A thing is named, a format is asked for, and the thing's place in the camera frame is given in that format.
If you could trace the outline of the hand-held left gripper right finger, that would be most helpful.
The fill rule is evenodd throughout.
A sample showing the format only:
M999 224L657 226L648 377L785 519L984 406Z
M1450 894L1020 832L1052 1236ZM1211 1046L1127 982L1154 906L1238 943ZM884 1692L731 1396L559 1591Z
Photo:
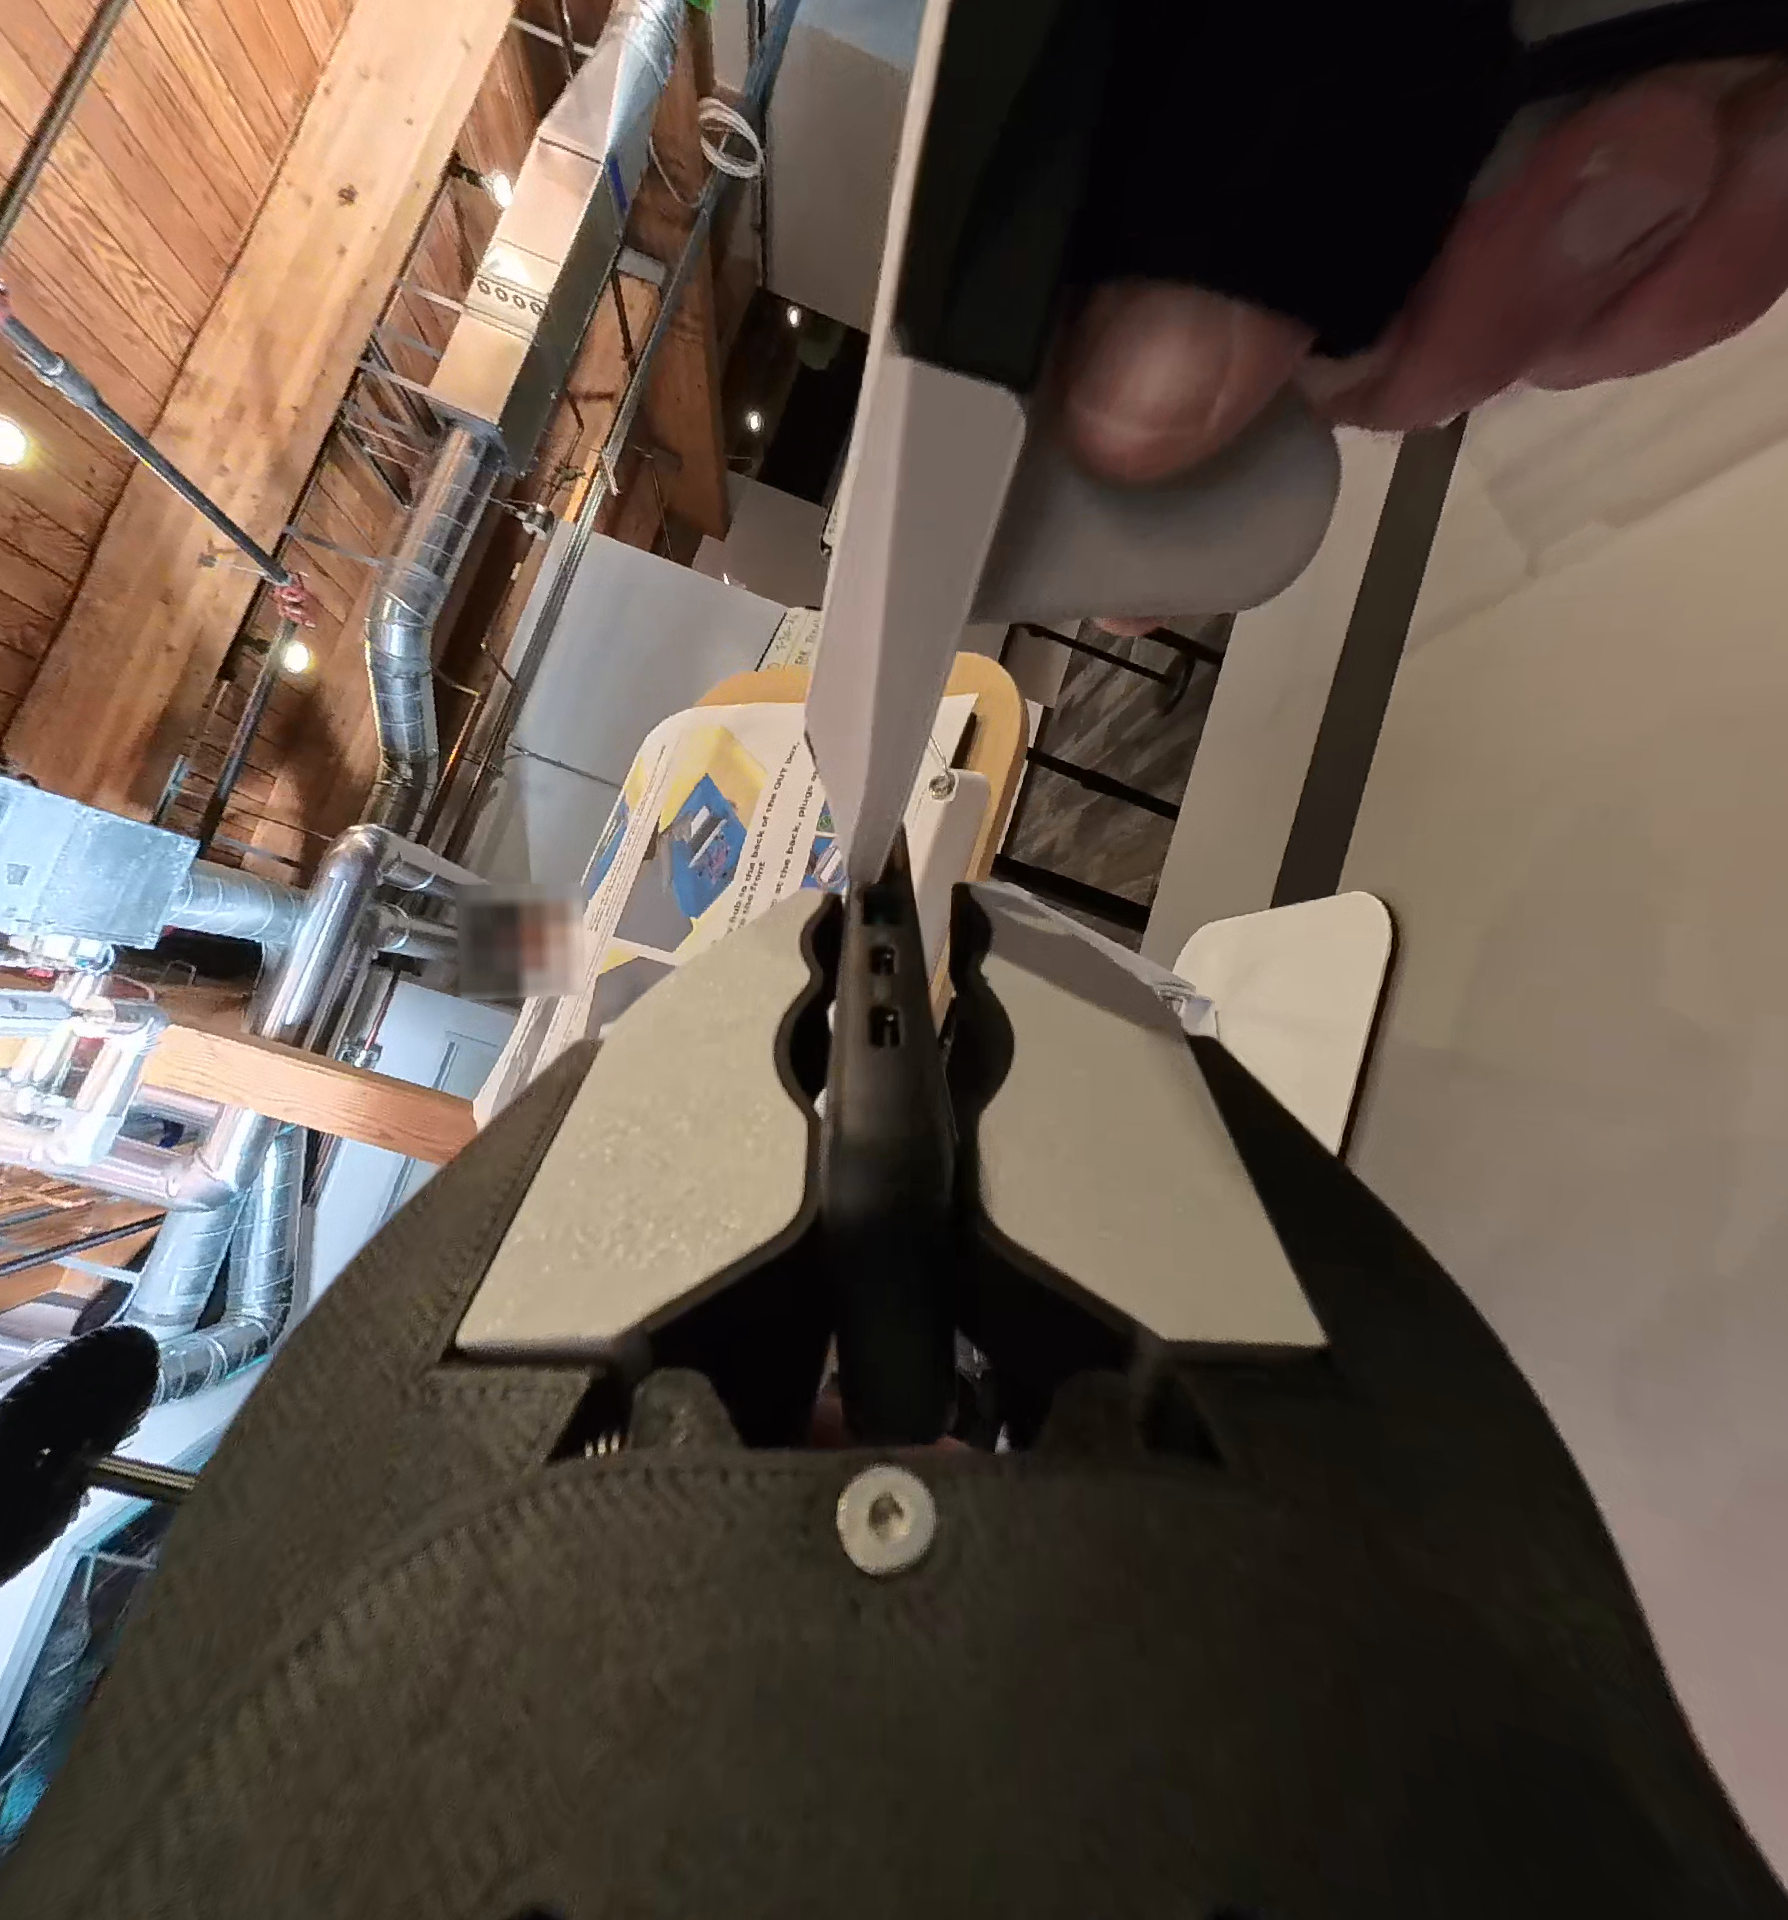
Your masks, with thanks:
M1141 1421L1199 1367L1329 1350L1194 1050L1202 996L1004 883L955 889L964 1332L1033 1445L1103 1377Z

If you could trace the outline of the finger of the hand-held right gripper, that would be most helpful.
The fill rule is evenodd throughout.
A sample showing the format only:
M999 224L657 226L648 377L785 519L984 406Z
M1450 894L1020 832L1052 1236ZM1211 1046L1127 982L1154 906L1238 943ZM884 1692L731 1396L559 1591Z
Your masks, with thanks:
M881 877L1025 443L1090 153L1087 4L922 12L805 733Z

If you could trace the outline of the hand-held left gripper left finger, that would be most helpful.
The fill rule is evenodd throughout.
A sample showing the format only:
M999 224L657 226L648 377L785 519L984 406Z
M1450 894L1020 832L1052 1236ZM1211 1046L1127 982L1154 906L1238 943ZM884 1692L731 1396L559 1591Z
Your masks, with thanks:
M818 1123L793 1067L825 1030L842 900L794 892L668 973L592 1046L450 1338L493 1367L703 1377L745 1445L803 1443L832 1308Z

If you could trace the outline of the black multi-port usb hub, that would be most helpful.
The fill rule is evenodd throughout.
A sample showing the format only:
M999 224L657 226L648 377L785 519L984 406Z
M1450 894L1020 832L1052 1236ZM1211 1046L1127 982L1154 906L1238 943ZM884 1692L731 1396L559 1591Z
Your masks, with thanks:
M818 1166L844 1421L925 1448L955 1406L955 1123L904 832L844 909Z

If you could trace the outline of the person's right hand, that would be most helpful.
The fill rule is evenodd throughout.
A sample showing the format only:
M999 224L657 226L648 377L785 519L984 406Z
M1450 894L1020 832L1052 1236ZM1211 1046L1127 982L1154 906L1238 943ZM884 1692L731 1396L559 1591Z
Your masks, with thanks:
M1114 4L1044 390L1150 487L1298 396L1409 432L1788 292L1788 4Z

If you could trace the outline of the printed instruction sheet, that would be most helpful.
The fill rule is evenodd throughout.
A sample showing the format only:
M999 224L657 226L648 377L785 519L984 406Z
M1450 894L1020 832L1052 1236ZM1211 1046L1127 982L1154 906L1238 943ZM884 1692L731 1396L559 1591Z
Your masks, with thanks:
M789 702L694 706L644 735L579 883L589 980L667 973L848 862Z

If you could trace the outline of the cluster of silver pipes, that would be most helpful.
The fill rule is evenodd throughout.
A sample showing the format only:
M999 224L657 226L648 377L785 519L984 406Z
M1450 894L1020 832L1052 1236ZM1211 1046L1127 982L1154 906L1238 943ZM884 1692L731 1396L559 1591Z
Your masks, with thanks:
M160 1343L162 1403L223 1384L280 1343L297 1311L302 1141L334 1130L287 1094L284 1074L334 1070L305 1038L378 952L449 957L449 929L408 921L378 894L449 894L458 880L391 831L353 826L298 899L241 1030L99 998L43 1022L0 1070L0 1166L162 1215L130 1304Z

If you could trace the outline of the grey sprinkler pipe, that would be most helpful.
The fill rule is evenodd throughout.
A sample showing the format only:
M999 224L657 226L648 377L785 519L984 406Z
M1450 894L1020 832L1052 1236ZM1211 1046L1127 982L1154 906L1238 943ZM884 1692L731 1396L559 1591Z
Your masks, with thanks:
M54 390L72 411L90 418L95 426L136 462L136 465L149 471L165 489L199 514L215 534L229 540L272 591L286 620L297 625L309 620L309 598L298 574L282 565L275 553L266 548L248 530L230 518L184 469L116 412L77 364L46 347L30 328L15 319L1 284L0 345L10 348L13 359L21 361L40 385Z

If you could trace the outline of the rectangular metal duct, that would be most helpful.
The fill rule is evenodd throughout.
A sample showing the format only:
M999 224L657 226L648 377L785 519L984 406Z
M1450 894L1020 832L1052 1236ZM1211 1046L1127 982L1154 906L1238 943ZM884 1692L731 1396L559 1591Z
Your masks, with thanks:
M492 490L526 469L618 282L658 102L687 54L690 4L618 4L543 116L513 203L470 279L427 383L449 460Z

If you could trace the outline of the silver spiral air duct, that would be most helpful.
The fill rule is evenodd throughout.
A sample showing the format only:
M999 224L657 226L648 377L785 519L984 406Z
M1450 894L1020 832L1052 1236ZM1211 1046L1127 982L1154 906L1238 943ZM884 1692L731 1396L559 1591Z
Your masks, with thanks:
M495 543L481 523L504 475L495 430L450 421L378 565L364 623L378 771L363 819L402 838L419 837L442 776L434 656L481 643L492 626Z

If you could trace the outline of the foil-wrapped rectangular duct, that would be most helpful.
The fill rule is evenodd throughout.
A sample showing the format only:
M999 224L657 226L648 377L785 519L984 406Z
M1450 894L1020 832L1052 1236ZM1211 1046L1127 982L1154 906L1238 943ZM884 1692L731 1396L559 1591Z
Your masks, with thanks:
M149 947L196 840L0 775L0 933Z

